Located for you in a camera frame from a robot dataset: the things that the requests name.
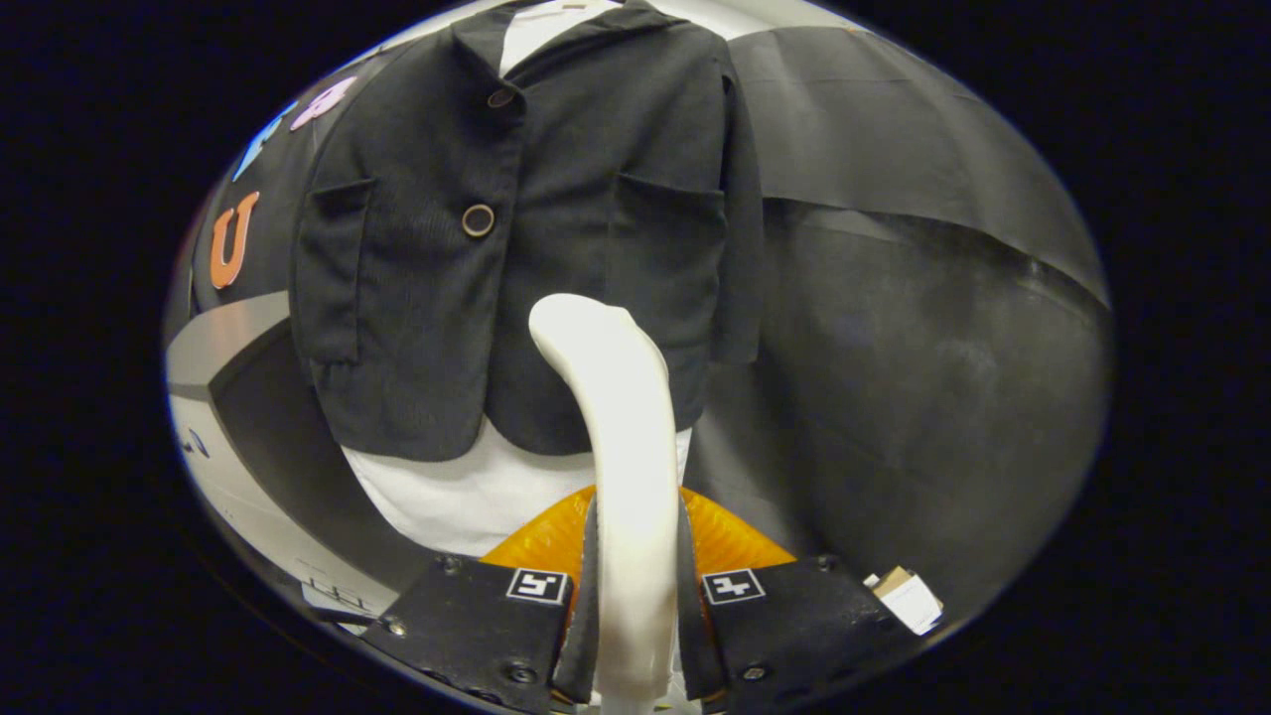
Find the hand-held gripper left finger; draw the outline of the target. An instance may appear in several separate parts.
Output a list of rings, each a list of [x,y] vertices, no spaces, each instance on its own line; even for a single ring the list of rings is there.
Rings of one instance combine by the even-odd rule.
[[[364,631],[364,646],[480,714],[586,705],[599,650],[595,494],[555,503],[486,558],[433,552]]]

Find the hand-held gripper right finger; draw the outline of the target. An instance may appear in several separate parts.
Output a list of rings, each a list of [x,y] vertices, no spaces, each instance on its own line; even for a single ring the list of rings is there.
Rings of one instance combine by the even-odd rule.
[[[799,712],[916,655],[913,632],[834,555],[797,558],[681,490],[679,646],[707,712]]]

